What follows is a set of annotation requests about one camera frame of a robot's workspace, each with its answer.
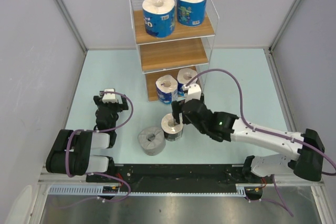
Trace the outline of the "black-wrapped toilet roll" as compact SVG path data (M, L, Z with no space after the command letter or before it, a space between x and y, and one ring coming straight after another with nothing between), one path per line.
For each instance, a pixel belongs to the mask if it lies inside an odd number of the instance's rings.
M182 137L183 124L177 124L174 121L172 113L165 115L161 121L161 128L164 132L164 137L168 141L177 141Z

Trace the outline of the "blue white-striped toilet roll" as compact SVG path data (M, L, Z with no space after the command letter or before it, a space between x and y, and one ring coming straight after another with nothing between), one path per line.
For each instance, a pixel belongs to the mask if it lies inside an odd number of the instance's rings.
M178 83L178 95L183 97L184 91L182 89L183 85L188 84L188 82L197 75L197 71L191 68L180 69L177 74L177 83Z

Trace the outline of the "blue-wrapped toilet roll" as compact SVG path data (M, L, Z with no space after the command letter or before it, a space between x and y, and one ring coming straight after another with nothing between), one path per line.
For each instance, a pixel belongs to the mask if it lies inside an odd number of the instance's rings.
M155 38L165 38L175 29L175 0L144 0L145 31Z

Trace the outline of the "blue cartoon-print toilet roll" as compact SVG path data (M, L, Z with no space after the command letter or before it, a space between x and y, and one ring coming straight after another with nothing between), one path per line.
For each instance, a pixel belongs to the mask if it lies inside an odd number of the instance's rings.
M202 24L207 0L176 0L177 21L188 27Z

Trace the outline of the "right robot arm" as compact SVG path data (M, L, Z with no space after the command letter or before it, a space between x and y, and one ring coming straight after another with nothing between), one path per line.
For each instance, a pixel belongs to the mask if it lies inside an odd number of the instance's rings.
M174 101L171 107L176 123L192 124L200 133L217 142L243 142L276 152L267 157L246 158L242 176L249 183L260 177L289 171L311 182L321 180L325 148L315 130L306 129L300 133L261 129L234 114L212 112L197 99Z

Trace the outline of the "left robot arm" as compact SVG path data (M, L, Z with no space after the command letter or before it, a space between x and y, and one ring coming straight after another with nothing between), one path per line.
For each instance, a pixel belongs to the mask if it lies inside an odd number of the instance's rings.
M97 106L93 130L60 130L47 156L47 172L69 177L97 173L105 182L115 178L116 169L111 166L113 159L93 155L91 151L115 145L116 129L129 122L134 107L126 95L114 89L101 91L93 101Z

